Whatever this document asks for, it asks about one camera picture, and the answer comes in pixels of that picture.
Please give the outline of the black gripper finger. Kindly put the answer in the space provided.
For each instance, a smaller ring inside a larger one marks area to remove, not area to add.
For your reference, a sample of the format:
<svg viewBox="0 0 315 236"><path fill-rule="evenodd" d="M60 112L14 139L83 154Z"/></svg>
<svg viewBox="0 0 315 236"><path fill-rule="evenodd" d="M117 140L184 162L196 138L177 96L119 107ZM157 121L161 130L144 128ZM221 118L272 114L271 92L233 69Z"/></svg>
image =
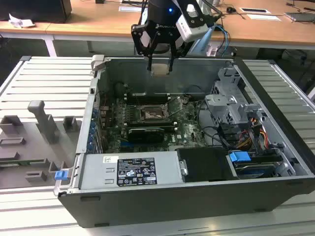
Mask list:
<svg viewBox="0 0 315 236"><path fill-rule="evenodd" d="M148 58L148 71L152 69L152 56L154 52L154 39L151 39L149 35L152 26L153 24L151 23L145 23L144 25L132 25L131 27L132 39L138 54ZM148 41L147 46L142 43L142 37Z"/></svg>
<svg viewBox="0 0 315 236"><path fill-rule="evenodd" d="M174 60L185 55L186 43L180 35L169 34L170 59L168 71L172 72Z"/></svg>

